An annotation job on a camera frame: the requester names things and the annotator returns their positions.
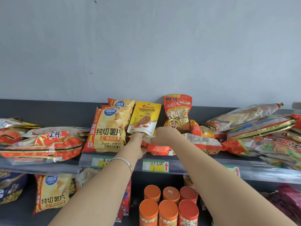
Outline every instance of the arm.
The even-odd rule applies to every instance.
[[[245,181],[186,140],[176,129],[158,128],[152,144],[173,149],[217,225],[296,226]]]
[[[126,159],[133,169],[143,155],[140,148],[143,136],[134,134],[116,155]],[[48,226],[113,225],[130,177],[130,168],[124,161],[111,161],[70,199]]]

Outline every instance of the silver bracelet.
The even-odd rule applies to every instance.
[[[120,160],[124,161],[130,167],[131,174],[133,174],[132,166],[130,165],[130,163],[127,160],[125,160],[124,158],[121,158],[121,157],[115,157],[115,158],[111,159],[110,162],[114,159],[120,159]]]

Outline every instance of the red box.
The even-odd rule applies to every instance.
[[[122,221],[122,218],[123,218],[123,214],[122,214],[122,203],[120,204],[120,207],[119,207],[119,210],[118,210],[118,213],[117,213],[117,217],[115,219],[115,222],[121,222]]]
[[[130,207],[131,207],[131,186],[132,180],[130,179],[128,186],[126,187],[126,191],[123,195],[122,199],[122,213],[124,216],[129,215]]]

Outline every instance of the wall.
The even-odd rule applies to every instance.
[[[0,0],[0,98],[300,101],[301,0]]]

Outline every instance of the handwritten price tag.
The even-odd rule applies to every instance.
[[[240,170],[238,167],[233,167],[233,166],[224,166],[224,167],[227,167],[228,170],[230,170],[234,175],[240,177]]]
[[[114,158],[114,156],[101,156],[99,158],[93,158],[91,166],[96,168],[106,167],[112,158]]]
[[[142,171],[169,173],[169,162],[144,159],[142,163]]]

